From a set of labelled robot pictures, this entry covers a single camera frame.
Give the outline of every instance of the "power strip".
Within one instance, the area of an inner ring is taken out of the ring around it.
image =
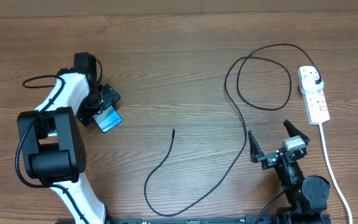
[[[302,91],[302,80],[317,77],[317,70],[313,66],[302,66],[298,69],[300,88]],[[306,115],[309,124],[320,124],[329,120],[327,101],[323,90],[302,91],[303,101],[305,102]]]
[[[314,79],[318,78],[317,70],[313,66],[302,66],[298,69],[299,87],[303,95],[303,101],[305,102],[306,115],[308,117],[309,124],[318,125],[321,134],[321,143],[323,144],[324,158],[326,159],[328,172],[333,180],[335,189],[341,197],[343,204],[346,207],[347,215],[349,216],[349,224],[353,224],[352,212],[347,204],[345,196],[343,196],[341,189],[336,182],[334,172],[331,168],[328,158],[326,140],[324,136],[323,123],[329,120],[329,113],[327,107],[327,101],[323,92],[324,84],[317,84],[315,86]]]

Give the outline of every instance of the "power plug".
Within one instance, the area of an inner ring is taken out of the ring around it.
[[[305,102],[306,115],[309,124],[322,124],[329,120],[327,101],[325,99],[323,87],[324,83],[316,84],[319,78],[313,66],[302,66],[298,70],[299,87]]]
[[[319,74],[313,66],[302,66],[298,69],[299,86],[304,94],[320,91],[324,88],[324,82],[316,84]]]

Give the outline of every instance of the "white power strip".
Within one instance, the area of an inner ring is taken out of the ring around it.
[[[326,159],[327,168],[329,174],[333,180],[335,189],[337,190],[339,196],[341,197],[343,204],[346,207],[347,214],[349,216],[349,224],[353,224],[352,212],[347,204],[345,196],[343,196],[341,189],[336,182],[334,172],[329,163],[326,141],[324,137],[323,123],[329,120],[329,113],[327,107],[327,101],[323,92],[321,85],[313,86],[314,80],[318,78],[316,69],[313,66],[302,66],[298,70],[299,77],[299,87],[303,95],[303,101],[305,102],[306,115],[308,117],[309,124],[316,125],[318,124],[321,135],[321,142],[323,144],[324,157]]]

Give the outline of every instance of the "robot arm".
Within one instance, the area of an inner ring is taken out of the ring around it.
[[[75,54],[75,67],[63,68],[57,75],[65,85],[62,92],[31,127],[22,146],[24,166],[32,179],[39,179],[49,187],[61,185],[73,197],[76,206],[88,223],[108,222],[106,207],[95,196],[85,175],[86,152],[75,117],[85,126],[94,116],[113,110],[120,99],[109,85],[96,81],[96,59],[88,53]],[[22,112],[17,118],[20,137],[38,111],[56,95],[62,85],[57,79],[46,100],[34,111]],[[40,139],[57,136],[58,142],[40,144]],[[74,205],[61,189],[51,187],[65,202],[74,216],[75,223],[85,223]]]

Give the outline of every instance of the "wooden table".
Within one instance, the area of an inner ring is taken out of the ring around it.
[[[358,12],[1,19],[0,223],[71,218],[54,192],[30,189],[16,177],[17,115],[33,110],[50,91],[25,89],[24,79],[73,66],[76,52],[90,52],[102,61],[102,83],[121,94],[118,112],[124,122],[107,134],[96,125],[80,125],[86,174],[114,217],[160,218],[147,206],[143,186],[166,155],[172,129],[172,153],[148,185],[151,204],[163,213],[177,212],[204,195],[241,149],[242,125],[223,90],[230,65],[258,47],[281,42],[304,48],[323,74],[331,114],[324,125],[331,164],[358,223]],[[300,160],[304,175],[321,175],[332,183],[318,127],[308,124],[298,90],[296,71],[309,61],[288,47],[258,55],[288,67],[293,92],[282,110],[251,108],[236,94],[233,71],[228,88],[247,128],[265,152],[273,152],[287,138],[282,122],[290,119],[311,138],[308,155]],[[249,101],[274,107],[286,99],[288,77],[272,63],[249,61],[240,86]],[[279,191],[274,170],[251,163],[247,145],[226,180],[177,217],[257,214]],[[269,212],[286,205],[283,197]],[[347,223],[334,188],[326,213],[334,223]]]

